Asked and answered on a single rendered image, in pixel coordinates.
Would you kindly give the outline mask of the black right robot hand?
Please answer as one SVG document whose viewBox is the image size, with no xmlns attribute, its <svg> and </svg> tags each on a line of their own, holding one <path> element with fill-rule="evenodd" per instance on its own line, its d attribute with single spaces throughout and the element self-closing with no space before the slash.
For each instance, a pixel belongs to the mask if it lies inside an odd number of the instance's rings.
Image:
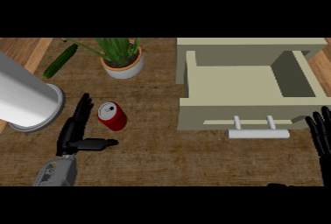
<svg viewBox="0 0 331 224">
<path fill-rule="evenodd" d="M 317 153 L 323 186 L 331 187 L 331 109 L 323 106 L 304 118 Z"/>
</svg>

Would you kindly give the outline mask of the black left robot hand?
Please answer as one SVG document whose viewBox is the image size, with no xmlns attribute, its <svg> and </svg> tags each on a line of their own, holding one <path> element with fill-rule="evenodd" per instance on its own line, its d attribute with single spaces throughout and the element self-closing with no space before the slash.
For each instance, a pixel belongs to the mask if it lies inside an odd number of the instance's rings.
<svg viewBox="0 0 331 224">
<path fill-rule="evenodd" d="M 76 104 L 73 115 L 66 119 L 59 133 L 56 140 L 57 156 L 73 155 L 79 151 L 103 151 L 109 146 L 119 143 L 115 139 L 82 138 L 91 109 L 91 99 L 88 93 L 84 93 Z"/>
</svg>

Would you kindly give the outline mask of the red can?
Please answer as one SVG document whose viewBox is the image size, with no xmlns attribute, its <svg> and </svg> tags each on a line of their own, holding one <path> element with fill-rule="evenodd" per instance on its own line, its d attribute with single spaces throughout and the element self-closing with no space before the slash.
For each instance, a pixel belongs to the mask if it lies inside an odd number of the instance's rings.
<svg viewBox="0 0 331 224">
<path fill-rule="evenodd" d="M 112 131 L 124 129 L 127 125 L 127 115 L 113 101 L 107 101 L 98 106 L 97 120 Z"/>
</svg>

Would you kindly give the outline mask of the beige open drawer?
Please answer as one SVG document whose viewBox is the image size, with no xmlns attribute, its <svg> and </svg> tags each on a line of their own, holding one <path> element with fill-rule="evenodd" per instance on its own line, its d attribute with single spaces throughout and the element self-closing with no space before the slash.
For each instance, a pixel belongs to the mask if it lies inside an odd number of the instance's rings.
<svg viewBox="0 0 331 224">
<path fill-rule="evenodd" d="M 316 76 L 298 51 L 282 52 L 267 66 L 197 66 L 186 52 L 184 96 L 178 130 L 226 130 L 233 120 L 245 129 L 264 129 L 265 117 L 285 130 L 305 127 L 304 118 L 331 108 Z"/>
</svg>

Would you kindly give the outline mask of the white cylindrical container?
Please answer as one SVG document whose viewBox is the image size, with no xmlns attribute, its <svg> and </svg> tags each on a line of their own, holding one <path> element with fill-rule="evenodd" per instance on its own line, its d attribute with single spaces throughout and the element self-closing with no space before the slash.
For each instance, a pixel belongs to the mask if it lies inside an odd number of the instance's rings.
<svg viewBox="0 0 331 224">
<path fill-rule="evenodd" d="M 0 119 L 20 132 L 45 128 L 65 107 L 59 86 L 44 83 L 0 51 Z"/>
</svg>

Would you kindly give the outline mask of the green cucumber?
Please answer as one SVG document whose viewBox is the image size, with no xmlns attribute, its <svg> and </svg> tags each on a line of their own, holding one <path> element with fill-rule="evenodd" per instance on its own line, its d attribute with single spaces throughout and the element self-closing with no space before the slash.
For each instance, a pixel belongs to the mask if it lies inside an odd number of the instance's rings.
<svg viewBox="0 0 331 224">
<path fill-rule="evenodd" d="M 56 74 L 60 67 L 66 64 L 67 60 L 73 56 L 78 49 L 78 45 L 73 44 L 66 48 L 66 50 L 60 53 L 60 55 L 56 57 L 54 61 L 48 65 L 45 71 L 44 71 L 44 77 L 50 79 L 53 75 Z"/>
</svg>

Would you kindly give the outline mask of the potted green plant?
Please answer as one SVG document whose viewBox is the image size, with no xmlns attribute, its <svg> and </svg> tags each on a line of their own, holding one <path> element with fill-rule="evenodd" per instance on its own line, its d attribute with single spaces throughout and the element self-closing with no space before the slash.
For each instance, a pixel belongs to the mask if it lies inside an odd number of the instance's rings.
<svg viewBox="0 0 331 224">
<path fill-rule="evenodd" d="M 100 65 L 112 78 L 125 80 L 138 74 L 144 63 L 141 38 L 96 38 L 98 52 L 72 38 L 63 40 L 82 46 L 98 56 Z"/>
</svg>

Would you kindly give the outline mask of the beige cabinet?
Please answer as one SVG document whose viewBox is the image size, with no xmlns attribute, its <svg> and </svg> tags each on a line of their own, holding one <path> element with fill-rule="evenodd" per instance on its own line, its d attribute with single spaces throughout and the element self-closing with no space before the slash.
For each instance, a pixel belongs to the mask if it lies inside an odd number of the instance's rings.
<svg viewBox="0 0 331 224">
<path fill-rule="evenodd" d="M 175 83 L 183 83 L 187 51 L 203 67 L 267 66 L 283 51 L 298 51 L 310 60 L 325 46 L 323 38 L 177 38 Z"/>
</svg>

